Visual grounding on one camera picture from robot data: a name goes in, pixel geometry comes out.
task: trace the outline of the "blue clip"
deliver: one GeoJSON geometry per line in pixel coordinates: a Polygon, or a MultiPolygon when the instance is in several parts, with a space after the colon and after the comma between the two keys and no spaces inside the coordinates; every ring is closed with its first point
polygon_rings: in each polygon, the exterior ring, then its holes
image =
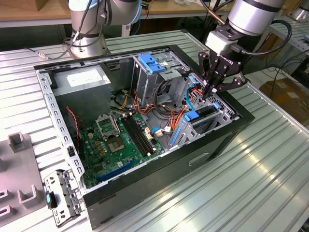
{"type": "Polygon", "coordinates": [[[140,62],[149,69],[151,74],[160,73],[165,71],[165,67],[162,67],[156,58],[150,54],[139,55],[140,62]]]}
{"type": "Polygon", "coordinates": [[[184,119],[187,121],[187,122],[190,122],[190,121],[192,121],[192,120],[194,120],[194,119],[196,119],[196,118],[198,118],[199,117],[199,115],[197,114],[197,112],[195,112],[195,111],[190,111],[190,112],[188,112],[188,113],[186,113],[185,115],[184,115],[184,119]]]}
{"type": "Polygon", "coordinates": [[[198,84],[199,82],[198,81],[196,81],[195,79],[194,79],[194,77],[193,76],[189,76],[189,79],[192,81],[192,83],[193,84],[198,84]]]}
{"type": "Polygon", "coordinates": [[[213,104],[213,106],[214,106],[217,110],[219,110],[219,109],[220,109],[220,105],[219,105],[219,103],[216,103],[216,102],[215,102],[215,103],[213,104]]]}

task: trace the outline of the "red cable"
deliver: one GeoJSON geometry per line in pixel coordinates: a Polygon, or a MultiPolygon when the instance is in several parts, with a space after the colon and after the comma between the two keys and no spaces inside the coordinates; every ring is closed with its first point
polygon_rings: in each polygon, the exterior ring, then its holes
{"type": "Polygon", "coordinates": [[[77,124],[77,117],[75,116],[75,114],[72,112],[72,110],[70,110],[69,108],[67,108],[67,111],[69,111],[71,113],[71,115],[74,118],[75,121],[75,126],[76,126],[76,135],[77,135],[77,149],[79,150],[79,136],[78,136],[78,124],[77,124]]]}

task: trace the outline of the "blue pcie slot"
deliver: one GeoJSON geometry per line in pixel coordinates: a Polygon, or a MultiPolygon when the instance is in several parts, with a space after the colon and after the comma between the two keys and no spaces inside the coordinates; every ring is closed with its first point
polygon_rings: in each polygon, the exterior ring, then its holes
{"type": "Polygon", "coordinates": [[[130,163],[126,164],[125,166],[121,167],[121,168],[118,168],[117,170],[115,171],[112,171],[111,173],[108,173],[108,174],[105,174],[99,178],[97,178],[97,182],[102,182],[102,181],[105,181],[105,180],[108,180],[120,173],[123,173],[125,172],[126,170],[129,170],[131,167],[132,167],[132,164],[135,163],[136,160],[133,160],[131,161],[130,163]]]}

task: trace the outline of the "slotted aluminum table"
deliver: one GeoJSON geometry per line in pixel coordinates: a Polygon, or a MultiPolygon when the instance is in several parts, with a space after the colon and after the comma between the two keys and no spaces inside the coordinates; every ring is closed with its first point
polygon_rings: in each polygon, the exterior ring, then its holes
{"type": "MultiPolygon", "coordinates": [[[[181,31],[107,40],[115,52],[177,44],[193,60],[205,47],[181,31]]],[[[62,45],[37,48],[52,56],[62,45]]],[[[67,54],[62,60],[71,59],[67,54]]],[[[0,53],[0,135],[29,133],[42,179],[68,166],[27,50],[0,53]]],[[[250,78],[263,75],[249,74],[250,78]]],[[[297,231],[309,216],[309,132],[250,84],[231,94],[254,116],[223,154],[96,231],[297,231]]],[[[90,231],[87,215],[57,229],[47,206],[0,231],[90,231]]]]}
{"type": "MultiPolygon", "coordinates": [[[[292,26],[292,37],[289,43],[300,51],[306,51],[309,49],[309,42],[304,37],[309,35],[309,22],[300,23],[288,16],[281,16],[276,19],[284,20],[292,26]]],[[[281,39],[285,39],[288,30],[283,24],[273,24],[269,28],[269,31],[279,36],[281,39]]]]}

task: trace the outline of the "connector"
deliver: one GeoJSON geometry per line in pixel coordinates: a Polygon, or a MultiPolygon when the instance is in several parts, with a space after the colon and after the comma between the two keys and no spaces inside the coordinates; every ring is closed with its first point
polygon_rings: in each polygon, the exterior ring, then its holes
{"type": "Polygon", "coordinates": [[[157,137],[162,137],[164,134],[162,132],[162,130],[157,130],[155,133],[154,133],[157,137]]]}

